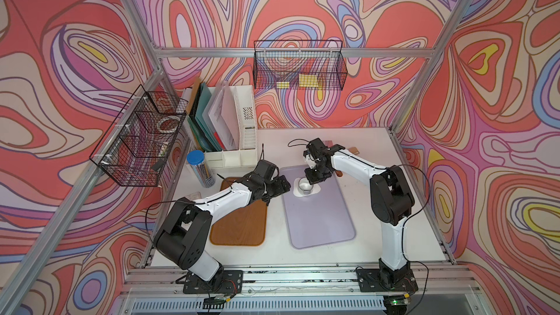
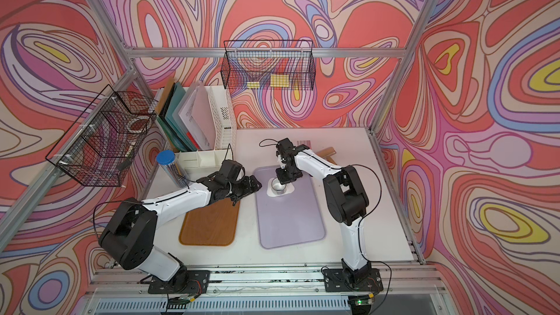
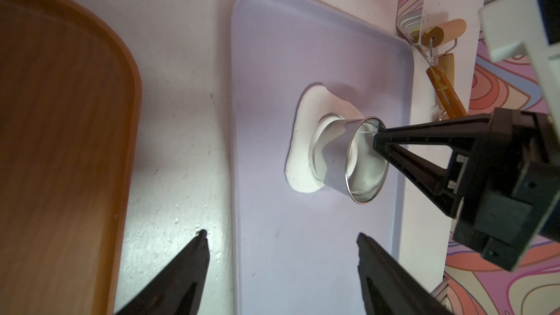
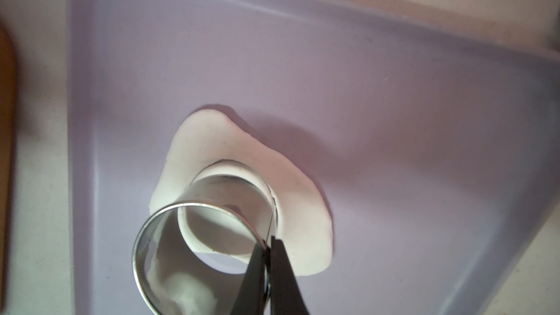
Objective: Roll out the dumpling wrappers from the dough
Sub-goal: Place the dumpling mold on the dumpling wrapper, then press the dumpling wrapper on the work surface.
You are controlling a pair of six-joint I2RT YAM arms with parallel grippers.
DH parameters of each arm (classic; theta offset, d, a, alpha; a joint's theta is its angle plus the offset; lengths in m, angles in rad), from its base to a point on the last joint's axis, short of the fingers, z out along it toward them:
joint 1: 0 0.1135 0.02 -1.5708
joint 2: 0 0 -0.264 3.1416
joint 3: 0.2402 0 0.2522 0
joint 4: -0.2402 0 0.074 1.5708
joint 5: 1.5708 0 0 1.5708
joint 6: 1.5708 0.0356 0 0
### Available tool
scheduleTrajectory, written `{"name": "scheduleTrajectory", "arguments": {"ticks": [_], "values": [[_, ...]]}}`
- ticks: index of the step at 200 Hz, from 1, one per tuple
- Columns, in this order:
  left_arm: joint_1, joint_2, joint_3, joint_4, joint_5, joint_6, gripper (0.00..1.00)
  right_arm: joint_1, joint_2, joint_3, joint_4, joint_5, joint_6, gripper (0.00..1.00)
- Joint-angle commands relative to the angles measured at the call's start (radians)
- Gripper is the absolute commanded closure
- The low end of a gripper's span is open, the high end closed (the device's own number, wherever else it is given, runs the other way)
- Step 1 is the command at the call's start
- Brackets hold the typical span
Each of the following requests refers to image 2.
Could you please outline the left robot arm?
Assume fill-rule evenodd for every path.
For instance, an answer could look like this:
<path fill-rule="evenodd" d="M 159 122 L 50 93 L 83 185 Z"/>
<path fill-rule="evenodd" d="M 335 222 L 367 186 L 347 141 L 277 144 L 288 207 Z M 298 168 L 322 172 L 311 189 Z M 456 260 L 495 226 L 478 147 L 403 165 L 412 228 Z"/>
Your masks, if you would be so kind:
<path fill-rule="evenodd" d="M 186 188 L 174 193 L 145 201 L 120 201 L 98 237 L 99 245 L 125 270 L 139 269 L 169 284 L 186 284 L 186 266 L 155 246 L 157 229 L 183 214 L 225 199 L 235 205 L 261 188 L 262 184 L 255 176 L 246 175 L 240 163 L 224 160 L 220 170 L 194 182 L 189 180 Z"/>

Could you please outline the wooden dough roller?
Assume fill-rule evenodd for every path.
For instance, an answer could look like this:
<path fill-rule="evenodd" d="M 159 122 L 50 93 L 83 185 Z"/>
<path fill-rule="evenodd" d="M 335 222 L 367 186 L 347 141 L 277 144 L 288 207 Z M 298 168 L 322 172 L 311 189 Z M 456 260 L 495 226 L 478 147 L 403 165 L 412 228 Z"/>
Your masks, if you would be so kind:
<path fill-rule="evenodd" d="M 320 150 L 316 153 L 317 156 L 326 160 L 329 163 L 332 163 L 334 166 L 337 166 L 337 163 L 332 158 L 336 154 L 336 151 L 333 147 L 327 147 L 323 150 Z"/>

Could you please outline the lilac plastic cutting mat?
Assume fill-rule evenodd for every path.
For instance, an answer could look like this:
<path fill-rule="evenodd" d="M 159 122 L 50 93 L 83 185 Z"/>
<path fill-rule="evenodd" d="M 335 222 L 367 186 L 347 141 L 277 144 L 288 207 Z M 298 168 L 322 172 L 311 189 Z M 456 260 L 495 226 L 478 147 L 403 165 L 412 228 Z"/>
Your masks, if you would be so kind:
<path fill-rule="evenodd" d="M 260 244 L 275 249 L 324 239 L 325 225 L 312 178 L 304 174 L 278 194 L 273 189 L 276 168 L 259 167 L 255 178 L 263 185 L 256 192 Z"/>

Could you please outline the round metal cutter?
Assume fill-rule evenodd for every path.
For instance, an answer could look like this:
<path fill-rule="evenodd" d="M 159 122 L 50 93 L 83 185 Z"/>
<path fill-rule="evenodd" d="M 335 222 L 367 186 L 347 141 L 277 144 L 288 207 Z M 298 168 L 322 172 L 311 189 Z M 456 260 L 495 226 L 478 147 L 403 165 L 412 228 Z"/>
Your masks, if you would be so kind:
<path fill-rule="evenodd" d="M 273 178 L 270 180 L 268 184 L 268 191 L 267 194 L 270 197 L 277 197 L 280 195 L 284 195 L 286 193 L 287 186 L 281 184 L 277 178 Z"/>

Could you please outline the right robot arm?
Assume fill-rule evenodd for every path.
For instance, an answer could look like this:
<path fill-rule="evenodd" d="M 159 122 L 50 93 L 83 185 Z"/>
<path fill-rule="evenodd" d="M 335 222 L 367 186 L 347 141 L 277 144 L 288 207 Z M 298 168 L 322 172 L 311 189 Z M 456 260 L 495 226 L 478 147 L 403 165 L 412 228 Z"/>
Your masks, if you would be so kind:
<path fill-rule="evenodd" d="M 304 144 L 295 146 L 288 138 L 278 141 L 276 149 L 279 167 L 273 188 L 284 188 L 304 174 L 322 180 L 328 211 L 341 227 L 346 282 L 357 284 L 366 279 L 371 264 L 361 250 L 360 221 L 366 216 L 369 198 L 355 167 L 335 165 Z"/>

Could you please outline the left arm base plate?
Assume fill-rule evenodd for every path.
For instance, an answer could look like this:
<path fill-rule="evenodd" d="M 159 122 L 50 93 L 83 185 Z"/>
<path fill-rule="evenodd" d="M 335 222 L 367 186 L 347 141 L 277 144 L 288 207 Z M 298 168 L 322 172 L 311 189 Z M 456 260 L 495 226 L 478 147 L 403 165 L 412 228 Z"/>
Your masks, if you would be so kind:
<path fill-rule="evenodd" d="M 207 270 L 180 269 L 169 281 L 162 281 L 154 276 L 149 284 L 148 293 L 201 295 L 207 292 L 210 275 L 210 271 Z"/>

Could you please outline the white dough piece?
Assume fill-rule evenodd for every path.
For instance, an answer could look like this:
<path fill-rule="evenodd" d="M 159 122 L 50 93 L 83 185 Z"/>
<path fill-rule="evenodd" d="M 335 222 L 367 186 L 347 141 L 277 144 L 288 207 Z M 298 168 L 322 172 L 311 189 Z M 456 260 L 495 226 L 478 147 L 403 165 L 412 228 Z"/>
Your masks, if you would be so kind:
<path fill-rule="evenodd" d="M 286 195 L 291 195 L 294 193 L 295 187 L 293 184 L 287 184 L 284 186 L 283 190 L 276 190 L 275 187 L 270 183 L 268 185 L 265 196 L 267 198 L 278 198 Z"/>

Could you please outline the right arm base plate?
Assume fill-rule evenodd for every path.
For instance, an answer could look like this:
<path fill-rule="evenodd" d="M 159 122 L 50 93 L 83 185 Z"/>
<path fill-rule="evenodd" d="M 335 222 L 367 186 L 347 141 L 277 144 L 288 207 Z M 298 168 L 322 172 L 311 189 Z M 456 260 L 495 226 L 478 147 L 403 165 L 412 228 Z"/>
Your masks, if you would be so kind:
<path fill-rule="evenodd" d="M 384 285 L 377 268 L 370 268 L 367 270 L 367 274 L 355 277 L 342 268 L 332 269 L 324 266 L 321 268 L 321 274 L 327 293 L 368 292 L 378 294 L 384 291 Z"/>

